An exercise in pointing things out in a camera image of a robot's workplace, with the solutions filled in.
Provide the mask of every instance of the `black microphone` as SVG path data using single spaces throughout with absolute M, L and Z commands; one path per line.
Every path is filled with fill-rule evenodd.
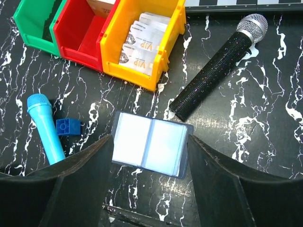
M 169 105 L 171 111 L 185 121 L 229 74 L 232 67 L 244 57 L 252 44 L 264 38 L 267 28 L 267 21 L 260 14 L 251 14 L 243 18 L 236 32 Z

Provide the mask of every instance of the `yellow bin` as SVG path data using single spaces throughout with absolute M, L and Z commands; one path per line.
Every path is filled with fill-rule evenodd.
M 184 3 L 185 0 L 121 0 L 100 42 L 104 72 L 155 91 L 162 72 L 169 69 L 169 55 L 178 35 L 185 32 Z M 129 28 L 144 12 L 171 18 L 155 57 L 151 76 L 118 65 Z

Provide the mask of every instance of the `blue cube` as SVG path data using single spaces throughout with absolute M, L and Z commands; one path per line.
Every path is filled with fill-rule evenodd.
M 81 122 L 72 118 L 58 119 L 56 121 L 58 136 L 78 136 L 81 135 Z

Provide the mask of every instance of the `storage bin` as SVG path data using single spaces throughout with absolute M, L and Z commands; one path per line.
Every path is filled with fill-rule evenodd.
M 119 2 L 103 18 L 86 0 L 67 0 L 53 28 L 62 57 L 102 72 L 100 41 Z
M 66 0 L 22 0 L 14 20 L 26 45 L 60 57 L 53 26 Z
M 185 32 L 184 3 L 185 0 L 121 0 L 100 43 L 103 71 L 155 91 L 162 72 L 168 70 L 168 57 L 178 35 Z M 171 18 L 155 57 L 151 76 L 118 65 L 129 28 L 144 12 Z

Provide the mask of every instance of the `microphone head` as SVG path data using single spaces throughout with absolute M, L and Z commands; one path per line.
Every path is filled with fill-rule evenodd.
M 52 106 L 48 98 L 43 94 L 33 94 L 27 98 L 27 112 L 37 105 Z
M 267 29 L 267 20 L 264 16 L 257 13 L 246 16 L 237 26 L 237 32 L 243 32 L 244 34 L 249 35 L 253 44 L 264 38 Z

